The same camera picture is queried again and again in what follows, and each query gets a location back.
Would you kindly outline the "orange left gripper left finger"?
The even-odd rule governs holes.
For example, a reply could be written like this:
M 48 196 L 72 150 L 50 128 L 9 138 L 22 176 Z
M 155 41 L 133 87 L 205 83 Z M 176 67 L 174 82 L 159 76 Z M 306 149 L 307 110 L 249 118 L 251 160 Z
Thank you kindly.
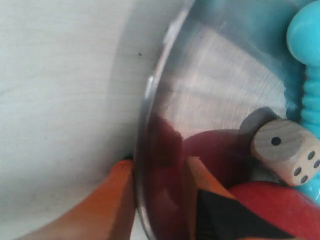
M 128 240 L 136 214 L 134 162 L 122 160 L 83 202 L 23 240 Z

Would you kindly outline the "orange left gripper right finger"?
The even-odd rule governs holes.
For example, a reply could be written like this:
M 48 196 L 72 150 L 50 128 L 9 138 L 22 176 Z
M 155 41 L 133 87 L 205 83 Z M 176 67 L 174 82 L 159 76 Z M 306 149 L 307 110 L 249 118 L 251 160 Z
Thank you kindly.
M 186 159 L 186 217 L 192 240 L 294 240 L 232 195 L 199 157 Z

